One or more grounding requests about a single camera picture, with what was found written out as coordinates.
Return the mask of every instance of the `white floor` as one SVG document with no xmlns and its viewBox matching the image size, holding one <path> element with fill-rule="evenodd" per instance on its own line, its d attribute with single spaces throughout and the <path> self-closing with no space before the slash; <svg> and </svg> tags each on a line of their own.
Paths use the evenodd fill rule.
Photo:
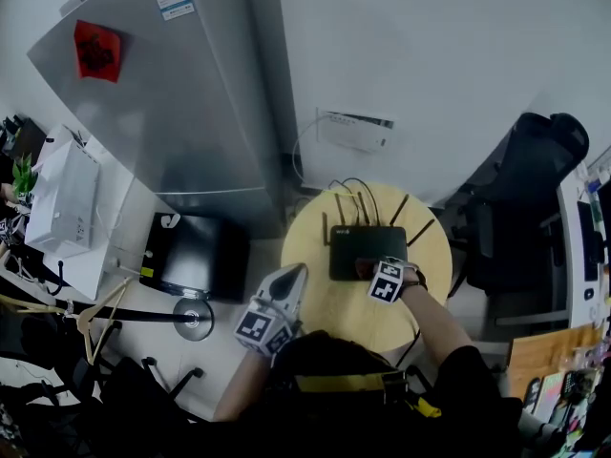
<svg viewBox="0 0 611 458">
<path fill-rule="evenodd" d="M 246 282 L 246 294 L 253 294 L 264 275 L 280 266 L 282 240 L 254 241 L 251 247 L 250 263 Z M 26 291 L 31 287 L 12 274 L 6 278 Z M 109 279 L 103 282 L 100 294 L 109 291 L 118 279 Z M 62 298 L 70 297 L 75 300 L 84 299 L 80 294 L 68 288 L 64 289 Z M 133 281 L 123 303 L 124 308 L 133 308 L 155 312 L 172 312 L 177 299 L 140 285 Z M 456 295 L 448 301 L 448 308 L 467 328 L 470 335 L 477 338 L 484 324 L 487 299 L 483 292 L 471 288 L 464 283 Z M 244 310 L 244 305 L 229 305 L 213 302 L 216 314 L 216 325 L 211 336 L 201 342 L 185 341 L 176 332 L 171 323 L 123 323 L 120 333 L 113 335 L 108 342 L 109 351 L 105 356 L 109 360 L 117 361 L 121 356 L 129 356 L 139 362 L 142 358 L 152 356 L 158 361 L 158 381 L 172 388 L 179 379 L 195 366 L 204 371 L 201 379 L 192 379 L 178 397 L 178 403 L 183 408 L 205 418 L 210 419 L 214 408 L 221 397 L 229 379 L 242 360 L 244 349 L 236 342 L 232 332 L 238 317 Z M 96 320 L 96 330 L 104 320 Z M 385 356 L 395 364 L 403 353 L 399 348 Z M 418 361 L 419 365 L 426 364 L 424 345 L 420 340 L 410 352 L 402 367 Z M 5 385 L 23 385 L 24 383 L 39 382 L 41 378 L 48 378 L 55 385 L 59 381 L 54 372 L 45 372 L 38 367 L 19 364 L 14 361 L 0 359 L 0 382 Z M 69 395 L 60 395 L 63 404 L 72 402 Z"/>
</svg>

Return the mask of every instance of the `wall outlet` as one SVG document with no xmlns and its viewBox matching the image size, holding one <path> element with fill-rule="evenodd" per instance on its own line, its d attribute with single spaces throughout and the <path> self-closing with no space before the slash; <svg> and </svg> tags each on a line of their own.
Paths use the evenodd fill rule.
<svg viewBox="0 0 611 458">
<path fill-rule="evenodd" d="M 366 153 L 379 153 L 390 146 L 390 129 L 394 122 L 375 117 L 340 114 L 317 110 L 319 141 L 352 148 Z"/>
</svg>

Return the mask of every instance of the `black monitor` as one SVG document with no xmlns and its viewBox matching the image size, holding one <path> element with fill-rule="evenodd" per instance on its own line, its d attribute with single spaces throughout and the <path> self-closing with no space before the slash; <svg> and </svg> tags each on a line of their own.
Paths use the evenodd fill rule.
<svg viewBox="0 0 611 458">
<path fill-rule="evenodd" d="M 598 190 L 600 211 L 602 212 L 602 221 L 604 223 L 604 232 L 606 235 L 605 246 L 607 249 L 611 246 L 611 181 L 607 181 Z"/>
</svg>

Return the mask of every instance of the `wire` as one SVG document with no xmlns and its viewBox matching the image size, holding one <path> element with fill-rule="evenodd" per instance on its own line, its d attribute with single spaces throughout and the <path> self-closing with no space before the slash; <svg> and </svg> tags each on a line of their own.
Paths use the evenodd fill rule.
<svg viewBox="0 0 611 458">
<path fill-rule="evenodd" d="M 375 208 L 375 217 L 377 219 L 378 225 L 380 225 L 380 213 L 378 212 L 378 204 L 375 201 L 375 197 L 373 196 L 373 193 L 371 192 L 371 189 L 368 187 L 368 185 L 360 178 L 356 178 L 356 177 L 350 177 L 350 178 L 346 178 L 344 180 L 344 183 L 346 183 L 347 181 L 358 181 L 359 183 L 361 183 L 365 188 L 367 188 L 367 191 L 369 192 L 369 195 L 371 196 L 371 200 L 373 201 L 373 207 Z"/>
<path fill-rule="evenodd" d="M 416 337 L 413 338 L 413 341 L 408 346 L 408 349 L 406 349 L 405 352 L 401 355 L 401 358 L 399 358 L 399 361 L 395 365 L 396 368 L 398 368 L 401 365 L 401 363 L 403 363 L 403 360 L 405 359 L 406 356 L 408 356 L 408 353 L 411 351 L 413 346 L 416 344 L 416 342 L 418 341 L 419 337 L 420 337 L 420 329 L 418 329 L 418 332 L 416 333 Z"/>
<path fill-rule="evenodd" d="M 57 270 L 59 271 L 59 283 L 53 292 L 49 290 L 49 287 L 47 287 L 47 293 L 49 295 L 53 295 L 54 297 L 61 292 L 61 289 L 64 287 L 64 261 L 60 260 L 57 262 Z"/>
<path fill-rule="evenodd" d="M 333 183 L 338 183 L 339 185 L 343 186 L 346 190 L 348 190 L 350 192 L 350 194 L 352 195 L 352 201 L 354 202 L 354 207 L 356 207 L 356 225 L 359 225 L 359 221 L 361 220 L 360 214 L 359 214 L 359 204 L 356 202 L 356 197 L 352 191 L 350 190 L 350 187 L 348 187 L 345 183 L 342 183 L 339 179 L 333 179 L 329 185 L 328 185 L 328 189 L 330 190 L 331 185 Z"/>
<path fill-rule="evenodd" d="M 321 120 L 333 117 L 334 115 L 335 114 L 327 114 L 327 115 L 321 115 L 320 117 L 316 117 L 309 124 L 307 124 L 307 126 L 305 126 L 305 128 L 297 135 L 297 139 L 295 140 L 295 144 L 293 144 L 293 151 L 291 153 L 291 160 L 293 162 L 293 170 L 295 171 L 295 175 L 297 175 L 297 177 L 299 177 L 299 179 L 302 181 L 302 183 L 306 183 L 306 179 L 303 177 L 303 175 L 301 173 L 299 173 L 299 169 L 297 168 L 297 163 L 295 162 L 295 156 L 297 154 L 297 146 L 299 145 L 299 141 L 304 136 L 304 134 L 309 130 L 309 128 L 312 127 L 314 124 L 318 124 Z M 352 194 L 341 194 L 339 192 L 333 192 L 333 193 L 337 194 L 337 195 L 344 195 L 344 196 L 355 197 L 355 195 L 352 195 Z"/>
<path fill-rule="evenodd" d="M 115 246 L 112 244 L 112 240 L 111 240 L 111 236 L 113 234 L 113 232 L 115 231 L 115 229 L 118 228 L 119 225 L 121 225 L 121 222 L 123 221 L 123 214 L 120 211 L 116 212 L 116 221 L 115 221 L 115 225 L 110 229 L 110 234 L 109 234 L 109 229 L 106 227 L 106 224 L 104 224 L 104 221 L 102 220 L 102 216 L 99 213 L 99 205 L 95 206 L 95 216 L 97 217 L 97 221 L 100 223 L 99 226 L 93 224 L 93 223 L 89 223 L 89 222 L 85 222 L 84 220 L 82 220 L 81 218 L 75 216 L 72 212 L 62 212 L 61 215 L 62 216 L 70 216 L 73 219 L 76 219 L 79 223 L 85 224 L 87 227 L 90 227 L 91 229 L 95 229 L 97 231 L 101 231 L 104 233 L 104 236 L 106 237 L 106 240 L 109 242 L 109 244 L 111 244 L 113 246 L 113 248 L 118 249 L 119 251 L 123 251 L 124 253 L 129 253 L 130 255 L 133 255 L 135 257 L 147 257 L 150 258 L 149 256 L 149 251 L 145 251 L 144 253 L 135 253 L 134 251 L 130 251 L 129 249 L 123 249 L 123 248 L 119 248 L 118 246 Z"/>
<path fill-rule="evenodd" d="M 26 270 L 23 267 L 21 258 L 17 258 L 15 255 L 10 254 L 9 255 L 9 260 L 13 259 L 16 263 L 17 263 L 17 268 L 19 269 L 19 271 L 17 272 L 17 275 L 19 276 L 19 278 L 23 281 L 29 281 L 30 283 L 36 283 L 36 280 L 34 279 L 34 277 L 30 274 L 30 272 L 28 270 Z"/>
<path fill-rule="evenodd" d="M 34 375 L 34 374 L 31 372 L 31 371 L 29 371 L 29 370 L 28 370 L 28 369 L 27 369 L 27 368 L 26 368 L 24 365 L 20 364 L 19 362 L 15 362 L 15 366 L 16 366 L 17 368 L 21 368 L 21 369 L 26 370 L 26 371 L 27 371 L 28 373 L 30 373 L 30 375 L 31 375 L 32 377 L 34 377 L 36 380 L 46 380 L 46 381 L 47 381 L 47 383 L 48 383 L 50 386 L 53 386 L 53 382 L 52 382 L 51 380 L 49 380 L 49 378 L 48 378 L 48 377 L 45 377 L 44 375 L 40 375 L 40 376 L 38 376 L 38 375 Z"/>
</svg>

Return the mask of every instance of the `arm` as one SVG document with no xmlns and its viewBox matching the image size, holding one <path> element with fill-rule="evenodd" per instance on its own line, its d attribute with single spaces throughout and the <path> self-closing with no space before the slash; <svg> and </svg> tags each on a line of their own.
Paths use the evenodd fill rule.
<svg viewBox="0 0 611 458">
<path fill-rule="evenodd" d="M 259 400 L 269 374 L 271 360 L 248 351 L 222 394 L 214 421 L 236 421 L 240 414 Z"/>
<path fill-rule="evenodd" d="M 405 270 L 404 278 L 408 281 L 418 280 L 412 269 Z M 423 286 L 407 287 L 401 295 L 401 300 L 415 317 L 424 344 L 438 365 L 442 364 L 455 349 L 473 345 L 471 338 L 452 314 Z"/>
</svg>

